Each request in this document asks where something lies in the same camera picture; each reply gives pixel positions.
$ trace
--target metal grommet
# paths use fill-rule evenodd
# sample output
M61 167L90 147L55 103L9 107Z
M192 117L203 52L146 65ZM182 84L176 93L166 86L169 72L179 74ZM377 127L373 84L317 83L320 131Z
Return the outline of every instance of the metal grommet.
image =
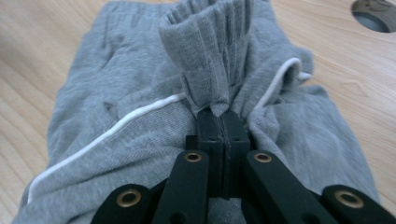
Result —
M270 157L269 155L265 154L265 153L257 153L256 155L254 155L254 160L259 161L259 162L270 162L272 161L272 157Z
M198 153L192 152L192 153L185 155L184 159L186 159L186 161L189 161L189 162L197 162L202 159L202 156Z
M363 208L364 202L363 200L356 196L354 193L351 193L346 190L337 190L335 193L335 199L338 202L342 203L351 208Z
M134 198L132 200L125 200L124 197L131 194L134 195ZM119 194L119 197L117 197L117 204L120 207L131 207L139 203L141 198L142 195L136 189L127 189L123 193Z

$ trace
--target white stripe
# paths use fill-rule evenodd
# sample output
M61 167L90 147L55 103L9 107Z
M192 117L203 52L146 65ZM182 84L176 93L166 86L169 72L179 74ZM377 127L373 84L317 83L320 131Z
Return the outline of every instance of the white stripe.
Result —
M262 98L259 100L259 102L256 104L256 106L253 109L257 109L257 108L261 108L261 107L265 106L265 104L271 98L271 95L274 93L276 86L279 84L279 82L282 80L283 76L285 75L285 73L288 71L288 69L291 66L297 66L299 73L300 73L301 60L298 58L290 58L279 67L279 69L277 70L267 91L265 92L265 94L262 96Z
M312 77L312 74L309 74L309 73L305 73L305 72L301 72L299 75L298 75L298 79L300 80L300 81L307 81L308 79L310 79Z
M87 146L85 146L82 150L77 152L76 154L73 154L72 156L66 158L65 160L51 166L48 170L44 171L40 175L38 175L31 183L30 188L29 188L29 193L28 193L28 200L27 203L30 203L33 200L34 192L35 189L37 188L37 185L46 177L54 173L55 171L65 167L67 164L69 164L72 161L75 161L82 155L86 154L90 150L92 150L94 147L96 147L98 144L101 142L105 141L108 137L112 136L115 134L119 129L124 127L128 122L130 122L133 119L136 119L138 117L144 116L147 113L158 110L161 108L166 107L167 105L170 105L172 103L176 103L178 101L183 100L186 98L186 94L184 92L180 94L175 94L172 96L169 96L168 98L165 98L163 100L159 100L157 102L154 102L151 105L146 105L140 108L137 108L136 110L130 112L127 114L125 117L120 119L111 129L109 129L107 132L103 133L99 137L97 137L93 142L89 143Z

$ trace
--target wooden table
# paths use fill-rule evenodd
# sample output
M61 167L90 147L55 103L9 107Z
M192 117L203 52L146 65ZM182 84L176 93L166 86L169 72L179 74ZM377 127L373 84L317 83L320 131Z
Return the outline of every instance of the wooden table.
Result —
M78 44L106 1L0 0L0 223L47 164L46 130ZM359 25L351 0L273 0L280 26L315 55L358 136L382 204L396 215L396 33Z

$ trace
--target wooden surface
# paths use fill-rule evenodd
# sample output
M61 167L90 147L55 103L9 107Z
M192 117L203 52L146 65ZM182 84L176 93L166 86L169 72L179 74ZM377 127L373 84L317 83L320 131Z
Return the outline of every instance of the wooden surface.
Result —
M0 0L0 223L12 220L25 186L46 167L57 90L104 3ZM310 83L329 91L361 142L382 203L396 214L396 33L359 25L350 0L273 4L290 40L313 51Z

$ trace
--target gray fabric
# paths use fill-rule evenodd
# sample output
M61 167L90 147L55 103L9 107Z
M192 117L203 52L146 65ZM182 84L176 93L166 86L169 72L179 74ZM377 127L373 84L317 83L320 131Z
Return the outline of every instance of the gray fabric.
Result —
M268 92L279 67L291 66ZM320 87L299 87L312 56L295 48L267 1L108 3L84 36L49 126L49 166L76 155L129 112L149 112L26 189L13 223L89 223L115 188L168 177L196 113L235 111L259 149L274 152L313 191L346 184L378 200L359 144ZM270 100L253 109L265 93ZM239 200L210 200L209 223L244 223Z

